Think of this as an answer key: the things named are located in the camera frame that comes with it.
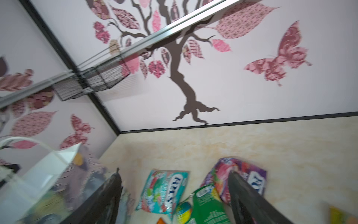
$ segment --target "barcode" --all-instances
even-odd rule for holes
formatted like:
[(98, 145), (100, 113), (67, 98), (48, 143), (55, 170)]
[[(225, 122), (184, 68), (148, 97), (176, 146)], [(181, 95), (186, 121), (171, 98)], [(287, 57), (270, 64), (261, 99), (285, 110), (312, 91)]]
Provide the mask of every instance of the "barcode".
[(192, 219), (189, 221), (189, 224), (197, 224), (197, 222), (195, 221), (195, 218), (192, 218)]
[(203, 189), (201, 189), (200, 191), (197, 192), (197, 197), (202, 197), (208, 192), (209, 192), (208, 187), (205, 187), (205, 188), (203, 188)]

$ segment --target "beige marble surface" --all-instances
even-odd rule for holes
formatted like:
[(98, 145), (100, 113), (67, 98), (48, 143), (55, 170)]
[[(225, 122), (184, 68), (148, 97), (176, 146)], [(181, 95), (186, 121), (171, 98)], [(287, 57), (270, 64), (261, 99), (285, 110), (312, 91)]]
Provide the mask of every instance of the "beige marble surface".
[[(358, 117), (120, 135), (101, 157), (136, 199), (150, 170), (190, 170), (182, 199), (221, 157), (268, 171), (265, 198), (296, 224), (328, 223), (328, 204), (358, 215)], [(131, 224), (165, 215), (135, 211)]]

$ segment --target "pink butterfly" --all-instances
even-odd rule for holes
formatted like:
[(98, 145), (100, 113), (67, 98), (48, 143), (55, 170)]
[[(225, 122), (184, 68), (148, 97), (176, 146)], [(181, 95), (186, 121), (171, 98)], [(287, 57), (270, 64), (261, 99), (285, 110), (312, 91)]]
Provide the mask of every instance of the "pink butterfly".
[(298, 68), (303, 63), (311, 66), (312, 64), (305, 60), (308, 50), (303, 47), (296, 47), (302, 38), (298, 24), (298, 21), (294, 22), (282, 37), (276, 58), (256, 60), (246, 65), (244, 69), (255, 74), (265, 72), (267, 81), (276, 81), (279, 86), (282, 86), (279, 80), (285, 77), (286, 74), (282, 68), (283, 66), (288, 65), (291, 68)]
[(71, 124), (73, 129), (76, 131), (74, 134), (68, 136), (60, 145), (60, 149), (73, 146), (78, 143), (86, 144), (88, 138), (84, 136), (84, 133), (91, 132), (91, 126), (88, 123), (82, 123), (82, 120), (71, 114)]

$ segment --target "teal candy bag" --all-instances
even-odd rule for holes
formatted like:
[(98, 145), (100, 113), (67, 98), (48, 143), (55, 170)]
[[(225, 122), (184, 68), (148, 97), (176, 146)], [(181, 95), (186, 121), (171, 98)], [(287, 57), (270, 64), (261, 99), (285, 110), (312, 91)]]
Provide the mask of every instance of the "teal candy bag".
[(144, 185), (136, 210), (168, 214), (173, 218), (185, 190), (189, 171), (152, 170)]

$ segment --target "black corner post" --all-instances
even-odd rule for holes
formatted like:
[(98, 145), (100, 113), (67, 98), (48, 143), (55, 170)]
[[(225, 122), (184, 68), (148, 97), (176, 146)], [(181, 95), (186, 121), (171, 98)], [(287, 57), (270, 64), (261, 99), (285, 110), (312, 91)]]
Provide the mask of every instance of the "black corner post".
[[(21, 5), (24, 7), (24, 9), (27, 11), (27, 13), (30, 15), (32, 20), (36, 23), (42, 34), (44, 34), (45, 38), (49, 41), (53, 49), (57, 52), (57, 54), (60, 56), (62, 61), (65, 63), (68, 69), (73, 70), (73, 72), (76, 74), (76, 76), (81, 81), (80, 84), (83, 89), (87, 88), (88, 85), (85, 82), (85, 79), (81, 76), (80, 71), (78, 70), (76, 64), (73, 62), (69, 54), (66, 52), (66, 50), (63, 48), (63, 46), (60, 44), (56, 36), (52, 33), (48, 25), (45, 23), (45, 21), (42, 19), (40, 14), (37, 12), (35, 7), (32, 5), (30, 0), (19, 0)], [(121, 131), (113, 121), (112, 117), (108, 113), (107, 109), (102, 105), (101, 101), (97, 97), (95, 93), (89, 93), (88, 97), (93, 102), (93, 104), (96, 106), (98, 111), (101, 113), (103, 118), (107, 121), (109, 126), (112, 128), (112, 130), (116, 133), (116, 135), (120, 135)]]

